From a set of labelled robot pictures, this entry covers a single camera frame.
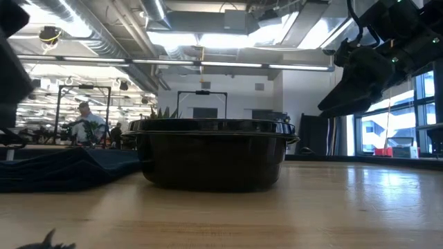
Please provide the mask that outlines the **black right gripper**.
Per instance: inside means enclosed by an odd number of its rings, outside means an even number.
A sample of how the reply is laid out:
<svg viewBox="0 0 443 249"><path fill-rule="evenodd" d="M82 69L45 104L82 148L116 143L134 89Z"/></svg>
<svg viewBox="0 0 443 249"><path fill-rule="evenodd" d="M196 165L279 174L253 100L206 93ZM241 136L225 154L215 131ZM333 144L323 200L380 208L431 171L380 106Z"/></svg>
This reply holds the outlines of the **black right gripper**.
<svg viewBox="0 0 443 249"><path fill-rule="evenodd" d="M393 76L395 66L370 46L357 46L345 39L334 55L343 68L341 81L320 102L321 117L334 118L367 111L369 94L382 89Z"/></svg>

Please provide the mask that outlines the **green artificial plant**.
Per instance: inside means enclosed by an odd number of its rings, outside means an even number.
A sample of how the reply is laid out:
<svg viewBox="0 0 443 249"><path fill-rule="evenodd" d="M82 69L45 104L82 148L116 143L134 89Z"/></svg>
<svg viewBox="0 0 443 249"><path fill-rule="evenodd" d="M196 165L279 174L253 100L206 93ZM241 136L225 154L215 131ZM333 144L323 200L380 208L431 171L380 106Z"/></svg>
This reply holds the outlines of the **green artificial plant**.
<svg viewBox="0 0 443 249"><path fill-rule="evenodd" d="M166 107L164 111L162 108L159 108L157 111L151 109L149 119L176 119L180 117L181 113L178 112L178 109L170 111L170 108Z"/></svg>

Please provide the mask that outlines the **black plastic tupperware bowl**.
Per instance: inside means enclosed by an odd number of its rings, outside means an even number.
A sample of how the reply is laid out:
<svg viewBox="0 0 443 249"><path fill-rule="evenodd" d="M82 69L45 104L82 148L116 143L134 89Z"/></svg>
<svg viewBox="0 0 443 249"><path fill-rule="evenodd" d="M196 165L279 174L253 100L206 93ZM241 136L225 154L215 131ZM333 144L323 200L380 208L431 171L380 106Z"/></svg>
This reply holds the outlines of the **black plastic tupperware bowl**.
<svg viewBox="0 0 443 249"><path fill-rule="evenodd" d="M149 119L130 123L144 177L165 188L254 191L280 175L292 124L248 119Z"/></svg>

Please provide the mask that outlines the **black curtain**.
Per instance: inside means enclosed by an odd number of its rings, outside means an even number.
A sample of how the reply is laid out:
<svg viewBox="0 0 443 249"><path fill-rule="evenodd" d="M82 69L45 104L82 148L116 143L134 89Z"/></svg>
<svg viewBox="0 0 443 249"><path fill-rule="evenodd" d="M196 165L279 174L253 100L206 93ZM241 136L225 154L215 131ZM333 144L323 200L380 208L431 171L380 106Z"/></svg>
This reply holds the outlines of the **black curtain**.
<svg viewBox="0 0 443 249"><path fill-rule="evenodd" d="M341 156L345 142L344 118L324 118L309 116L304 113L300 118L298 135L300 141L296 145L295 155L303 147L308 147L318 156Z"/></svg>

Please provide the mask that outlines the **large glass window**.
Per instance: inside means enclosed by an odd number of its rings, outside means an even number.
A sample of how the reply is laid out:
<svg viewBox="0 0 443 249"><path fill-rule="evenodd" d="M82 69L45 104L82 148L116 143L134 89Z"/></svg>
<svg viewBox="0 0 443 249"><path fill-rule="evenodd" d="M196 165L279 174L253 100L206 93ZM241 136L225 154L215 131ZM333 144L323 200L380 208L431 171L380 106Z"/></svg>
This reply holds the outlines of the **large glass window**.
<svg viewBox="0 0 443 249"><path fill-rule="evenodd" d="M382 100L354 116L356 153L374 155L375 149L413 146L429 154L431 139L419 127L435 123L434 73L428 71L389 89Z"/></svg>

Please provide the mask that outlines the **black equipment panel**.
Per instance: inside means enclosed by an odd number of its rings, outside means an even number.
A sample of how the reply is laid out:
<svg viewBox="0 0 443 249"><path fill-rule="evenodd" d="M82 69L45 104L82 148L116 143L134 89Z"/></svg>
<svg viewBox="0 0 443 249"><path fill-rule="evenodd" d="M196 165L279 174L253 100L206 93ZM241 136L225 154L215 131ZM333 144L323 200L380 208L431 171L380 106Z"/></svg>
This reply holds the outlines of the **black equipment panel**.
<svg viewBox="0 0 443 249"><path fill-rule="evenodd" d="M275 112L272 110L252 110L252 119L254 120L271 120L278 122L290 123L290 116L284 112Z"/></svg>

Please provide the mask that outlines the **grey ceiling box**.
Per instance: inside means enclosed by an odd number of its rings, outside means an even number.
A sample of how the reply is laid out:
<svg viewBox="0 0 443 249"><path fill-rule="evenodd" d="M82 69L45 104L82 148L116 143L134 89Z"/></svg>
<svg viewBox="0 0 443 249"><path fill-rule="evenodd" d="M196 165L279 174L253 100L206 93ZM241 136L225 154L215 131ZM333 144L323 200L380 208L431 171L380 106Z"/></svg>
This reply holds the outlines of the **grey ceiling box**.
<svg viewBox="0 0 443 249"><path fill-rule="evenodd" d="M224 29L235 32L244 32L246 30L247 15L243 10L225 10L224 11Z"/></svg>

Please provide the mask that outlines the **long ceiling light bar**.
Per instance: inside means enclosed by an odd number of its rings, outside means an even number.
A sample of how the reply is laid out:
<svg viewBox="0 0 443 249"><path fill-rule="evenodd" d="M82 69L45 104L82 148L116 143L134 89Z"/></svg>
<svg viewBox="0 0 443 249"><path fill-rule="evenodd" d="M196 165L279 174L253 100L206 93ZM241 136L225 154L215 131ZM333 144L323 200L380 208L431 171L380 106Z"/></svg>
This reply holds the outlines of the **long ceiling light bar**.
<svg viewBox="0 0 443 249"><path fill-rule="evenodd" d="M42 61L42 62L83 62L98 64L150 64L162 66L214 66L214 67L233 67L233 68L255 68L271 70L288 71L318 71L333 72L334 66L314 66L306 64L263 64L246 62L213 62L213 61L193 61L193 60L169 60L169 59L125 59L125 58L107 58L107 57L68 57L61 55L18 55L21 60Z"/></svg>

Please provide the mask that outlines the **person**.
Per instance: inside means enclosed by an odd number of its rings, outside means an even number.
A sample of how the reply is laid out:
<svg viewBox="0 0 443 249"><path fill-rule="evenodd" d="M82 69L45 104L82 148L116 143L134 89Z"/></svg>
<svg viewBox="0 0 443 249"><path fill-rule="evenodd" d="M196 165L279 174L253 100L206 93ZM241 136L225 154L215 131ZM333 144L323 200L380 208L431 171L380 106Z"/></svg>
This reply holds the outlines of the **person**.
<svg viewBox="0 0 443 249"><path fill-rule="evenodd" d="M111 146L115 149L121 149L121 130L122 124L118 122L110 132Z"/></svg>
<svg viewBox="0 0 443 249"><path fill-rule="evenodd" d="M88 102L81 102L78 109L80 115L72 128L75 143L85 146L99 143L105 132L105 120L91 112Z"/></svg>

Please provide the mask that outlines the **dark blue cloth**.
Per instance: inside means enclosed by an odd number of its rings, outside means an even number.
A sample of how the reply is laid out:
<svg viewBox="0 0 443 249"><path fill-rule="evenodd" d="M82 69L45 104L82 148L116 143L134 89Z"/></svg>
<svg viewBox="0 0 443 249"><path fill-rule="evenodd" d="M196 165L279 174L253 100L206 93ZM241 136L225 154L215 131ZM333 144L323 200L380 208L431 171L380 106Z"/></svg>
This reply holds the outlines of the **dark blue cloth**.
<svg viewBox="0 0 443 249"><path fill-rule="evenodd" d="M74 192L139 172L136 151L75 148L0 161L0 193Z"/></svg>

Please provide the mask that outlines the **dark green leafy stem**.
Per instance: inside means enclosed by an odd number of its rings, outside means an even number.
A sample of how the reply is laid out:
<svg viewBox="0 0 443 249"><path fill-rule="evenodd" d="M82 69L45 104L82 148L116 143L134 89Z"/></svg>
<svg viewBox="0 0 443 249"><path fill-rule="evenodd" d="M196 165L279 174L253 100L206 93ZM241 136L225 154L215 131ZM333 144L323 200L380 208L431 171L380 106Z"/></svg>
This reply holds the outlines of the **dark green leafy stem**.
<svg viewBox="0 0 443 249"><path fill-rule="evenodd" d="M76 249L77 246L75 243L71 244L53 244L53 236L56 232L56 229L52 229L44 238L42 242L29 243L23 246L19 246L16 249Z"/></svg>

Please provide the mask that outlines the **black frame post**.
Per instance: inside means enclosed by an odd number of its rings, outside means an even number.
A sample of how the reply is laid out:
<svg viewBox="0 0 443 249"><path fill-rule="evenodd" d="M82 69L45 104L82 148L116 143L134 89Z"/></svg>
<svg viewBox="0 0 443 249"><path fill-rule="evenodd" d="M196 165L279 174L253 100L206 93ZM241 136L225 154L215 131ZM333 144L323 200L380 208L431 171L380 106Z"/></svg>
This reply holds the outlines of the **black frame post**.
<svg viewBox="0 0 443 249"><path fill-rule="evenodd" d="M433 62L435 86L435 114L438 128L434 130L433 148L443 155L443 58Z"/></svg>

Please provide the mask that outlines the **black metal frame rig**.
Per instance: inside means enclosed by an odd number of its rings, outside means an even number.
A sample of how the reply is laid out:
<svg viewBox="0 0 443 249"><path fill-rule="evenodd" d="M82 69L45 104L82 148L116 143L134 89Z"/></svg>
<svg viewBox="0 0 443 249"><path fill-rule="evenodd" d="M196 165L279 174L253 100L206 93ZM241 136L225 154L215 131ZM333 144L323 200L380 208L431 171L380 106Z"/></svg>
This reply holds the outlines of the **black metal frame rig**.
<svg viewBox="0 0 443 249"><path fill-rule="evenodd" d="M221 94L225 97L224 101L224 119L227 119L227 110L228 110L228 93L227 92L214 92L214 91L206 91L206 90L198 90L198 91L177 91L177 113L180 110L180 95L182 93L191 93L195 95L212 95L212 94Z"/></svg>
<svg viewBox="0 0 443 249"><path fill-rule="evenodd" d="M107 105L106 105L106 116L105 116L105 124L101 124L98 127L104 127L105 132L102 137L102 148L107 148L107 135L109 134L109 111L110 111L110 100L111 100L111 87L110 86L94 86L94 85L88 85L88 84L80 84L80 85L59 85L59 90L57 92L57 104L56 104L56 114L55 114L55 124L54 124L54 130L53 130L53 144L56 142L56 138L58 135L58 127L59 127L59 116L60 116L60 107L61 107L61 99L71 90L74 88L79 89L106 89L108 90L108 94L105 95L107 97Z"/></svg>

